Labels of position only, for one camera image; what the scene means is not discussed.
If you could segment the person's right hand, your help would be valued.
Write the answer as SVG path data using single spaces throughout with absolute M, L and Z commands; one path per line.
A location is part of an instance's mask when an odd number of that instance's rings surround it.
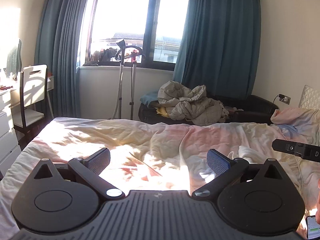
M 317 198 L 316 208 L 317 208 L 317 211 L 315 214 L 315 218 L 316 218 L 316 222 L 320 224 L 320 179 L 318 180 L 318 198 Z

